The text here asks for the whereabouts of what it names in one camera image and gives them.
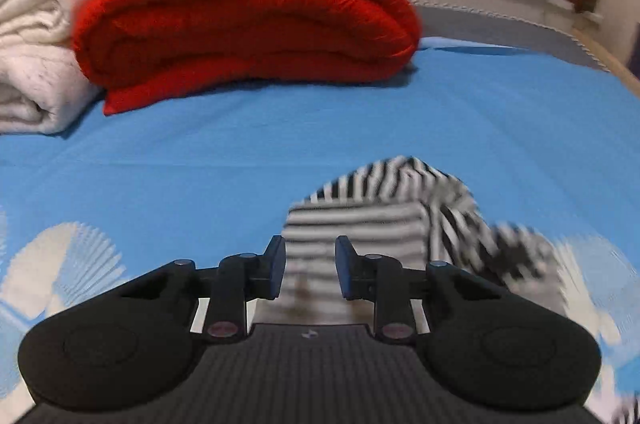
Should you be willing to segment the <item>black white striped garment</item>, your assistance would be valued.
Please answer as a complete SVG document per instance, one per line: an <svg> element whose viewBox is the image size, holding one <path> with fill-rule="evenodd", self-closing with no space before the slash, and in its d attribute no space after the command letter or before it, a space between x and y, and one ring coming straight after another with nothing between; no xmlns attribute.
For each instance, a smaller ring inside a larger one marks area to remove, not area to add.
<svg viewBox="0 0 640 424"><path fill-rule="evenodd" d="M328 182L293 205L281 232L286 267L276 300L258 301L257 323L369 323L366 301L344 300L334 244L393 257L410 269L441 260L564 313L552 244L522 225L490 225L466 185L419 158L396 156Z"/></svg>

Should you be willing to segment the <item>blue white patterned bedsheet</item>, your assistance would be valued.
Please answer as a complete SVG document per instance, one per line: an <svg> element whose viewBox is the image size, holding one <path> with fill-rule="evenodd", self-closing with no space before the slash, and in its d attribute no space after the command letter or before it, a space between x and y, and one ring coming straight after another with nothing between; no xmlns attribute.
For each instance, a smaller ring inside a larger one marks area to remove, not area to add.
<svg viewBox="0 0 640 424"><path fill-rule="evenodd" d="M603 348L591 407L607 416L638 392L638 98L552 56L427 41L377 86L247 82L3 137L2 421L32 406L16 354L40 320L172 259L261 251L292 204L396 156L558 245L570 313Z"/></svg>

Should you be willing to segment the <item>cream folded blanket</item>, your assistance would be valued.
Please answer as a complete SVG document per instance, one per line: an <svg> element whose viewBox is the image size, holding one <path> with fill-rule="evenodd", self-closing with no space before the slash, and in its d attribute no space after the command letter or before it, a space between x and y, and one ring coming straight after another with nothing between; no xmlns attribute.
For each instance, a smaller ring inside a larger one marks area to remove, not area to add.
<svg viewBox="0 0 640 424"><path fill-rule="evenodd" d="M1 132L64 131L98 96L72 49L88 0L1 0Z"/></svg>

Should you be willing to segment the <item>red folded blanket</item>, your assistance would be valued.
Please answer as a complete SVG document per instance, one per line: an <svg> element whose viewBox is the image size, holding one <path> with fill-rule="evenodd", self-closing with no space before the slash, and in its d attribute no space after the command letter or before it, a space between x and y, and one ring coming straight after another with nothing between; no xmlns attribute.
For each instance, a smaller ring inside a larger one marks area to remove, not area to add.
<svg viewBox="0 0 640 424"><path fill-rule="evenodd" d="M114 115L244 79L381 81L420 38L409 0L88 0L73 49Z"/></svg>

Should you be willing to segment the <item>wooden bed frame edge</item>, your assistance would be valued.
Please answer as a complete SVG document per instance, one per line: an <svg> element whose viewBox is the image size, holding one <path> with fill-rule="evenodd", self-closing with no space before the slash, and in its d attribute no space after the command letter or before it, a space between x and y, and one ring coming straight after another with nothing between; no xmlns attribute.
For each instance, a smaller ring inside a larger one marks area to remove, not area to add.
<svg viewBox="0 0 640 424"><path fill-rule="evenodd" d="M637 98L640 98L640 81L604 46L579 29L574 28L572 35Z"/></svg>

